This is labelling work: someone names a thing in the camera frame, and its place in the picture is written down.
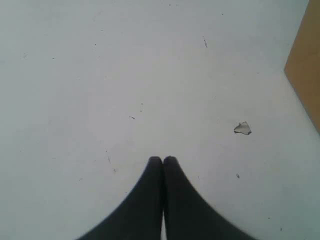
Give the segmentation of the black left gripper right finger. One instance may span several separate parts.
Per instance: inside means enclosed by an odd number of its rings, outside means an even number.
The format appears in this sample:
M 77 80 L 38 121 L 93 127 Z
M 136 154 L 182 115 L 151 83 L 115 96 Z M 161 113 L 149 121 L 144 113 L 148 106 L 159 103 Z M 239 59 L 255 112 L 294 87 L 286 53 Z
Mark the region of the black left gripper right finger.
M 195 190 L 178 160 L 163 161 L 164 219 L 168 240 L 252 240 L 217 213 Z

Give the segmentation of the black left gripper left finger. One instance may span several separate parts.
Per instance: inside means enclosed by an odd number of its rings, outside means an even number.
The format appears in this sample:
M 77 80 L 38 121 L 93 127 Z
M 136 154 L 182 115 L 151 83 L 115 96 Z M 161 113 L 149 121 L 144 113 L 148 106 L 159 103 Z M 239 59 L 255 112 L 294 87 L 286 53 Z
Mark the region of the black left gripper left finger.
M 163 207 L 163 162 L 158 156 L 152 156 L 123 202 L 80 239 L 160 240 Z

